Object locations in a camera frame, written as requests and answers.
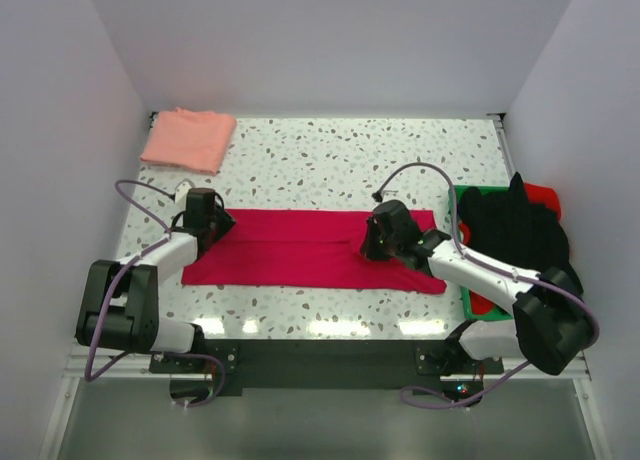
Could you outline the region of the crimson red t-shirt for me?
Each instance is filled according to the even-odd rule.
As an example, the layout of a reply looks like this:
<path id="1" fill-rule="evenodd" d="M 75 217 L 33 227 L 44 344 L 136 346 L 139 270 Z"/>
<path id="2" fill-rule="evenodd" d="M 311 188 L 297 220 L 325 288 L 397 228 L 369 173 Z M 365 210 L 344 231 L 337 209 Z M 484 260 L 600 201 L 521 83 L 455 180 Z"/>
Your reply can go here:
<path id="1" fill-rule="evenodd" d="M 446 283 L 400 261 L 365 259 L 366 211 L 232 209 L 236 225 L 195 263 L 185 286 L 386 289 L 441 295 Z"/>

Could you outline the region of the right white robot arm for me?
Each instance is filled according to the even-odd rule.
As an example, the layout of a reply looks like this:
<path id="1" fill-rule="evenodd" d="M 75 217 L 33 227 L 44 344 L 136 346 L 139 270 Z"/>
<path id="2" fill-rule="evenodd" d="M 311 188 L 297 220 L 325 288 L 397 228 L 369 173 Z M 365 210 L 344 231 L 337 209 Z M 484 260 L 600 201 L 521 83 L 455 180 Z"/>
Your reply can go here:
<path id="1" fill-rule="evenodd" d="M 559 375 L 600 336 L 600 327 L 562 270 L 515 267 L 463 246 L 458 234 L 423 229 L 398 200 L 379 204 L 366 221 L 362 255 L 395 259 L 409 270 L 477 293 L 510 314 L 508 321 L 468 321 L 449 335 L 448 366 L 469 372 L 493 357 L 524 359 Z"/>

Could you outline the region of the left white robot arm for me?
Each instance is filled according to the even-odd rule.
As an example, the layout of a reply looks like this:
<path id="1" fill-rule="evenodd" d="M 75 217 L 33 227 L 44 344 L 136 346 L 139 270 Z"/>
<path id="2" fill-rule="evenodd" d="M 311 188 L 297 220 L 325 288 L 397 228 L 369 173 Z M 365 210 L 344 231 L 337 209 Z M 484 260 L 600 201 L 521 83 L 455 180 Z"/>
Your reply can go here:
<path id="1" fill-rule="evenodd" d="M 137 254 L 91 265 L 75 339 L 92 349 L 169 352 L 183 371 L 196 372 L 207 360 L 207 348 L 197 341 L 201 328 L 162 318 L 159 287 L 202 258 L 235 226 L 235 220 L 213 189 L 183 187 L 175 200 L 178 218 L 159 241 Z"/>

